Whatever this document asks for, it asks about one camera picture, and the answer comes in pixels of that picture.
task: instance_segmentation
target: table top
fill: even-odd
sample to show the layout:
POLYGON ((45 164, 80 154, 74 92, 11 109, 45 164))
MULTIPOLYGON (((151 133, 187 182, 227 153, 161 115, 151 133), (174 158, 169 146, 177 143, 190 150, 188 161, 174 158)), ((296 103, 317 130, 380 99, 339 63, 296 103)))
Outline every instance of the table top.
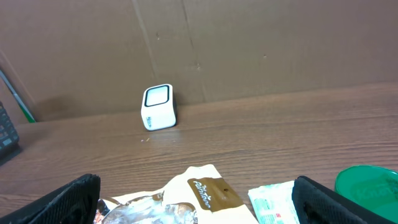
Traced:
POLYGON ((248 190, 300 175, 333 189, 356 164, 398 170, 398 84, 181 106, 178 125, 148 132, 139 112, 17 126, 23 152, 0 167, 0 216, 85 174, 101 196, 163 187, 214 164, 251 208, 248 190))

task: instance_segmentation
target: white device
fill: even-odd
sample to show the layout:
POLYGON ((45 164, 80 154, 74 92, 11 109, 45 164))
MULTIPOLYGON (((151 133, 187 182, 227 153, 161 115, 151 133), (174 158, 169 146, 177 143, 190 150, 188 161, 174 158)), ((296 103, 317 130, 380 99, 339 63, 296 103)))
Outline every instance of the white device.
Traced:
POLYGON ((163 84, 145 90, 141 116, 145 128, 149 131, 174 126, 177 122, 177 104, 173 95, 173 86, 163 84))

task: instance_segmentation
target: snack bag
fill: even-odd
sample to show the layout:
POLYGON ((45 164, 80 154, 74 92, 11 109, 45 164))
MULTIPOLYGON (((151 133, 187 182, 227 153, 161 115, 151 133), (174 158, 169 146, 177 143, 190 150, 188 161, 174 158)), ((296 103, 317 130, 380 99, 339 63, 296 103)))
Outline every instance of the snack bag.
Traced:
POLYGON ((189 167, 153 192, 100 199, 94 224, 258 223, 213 165, 189 167))

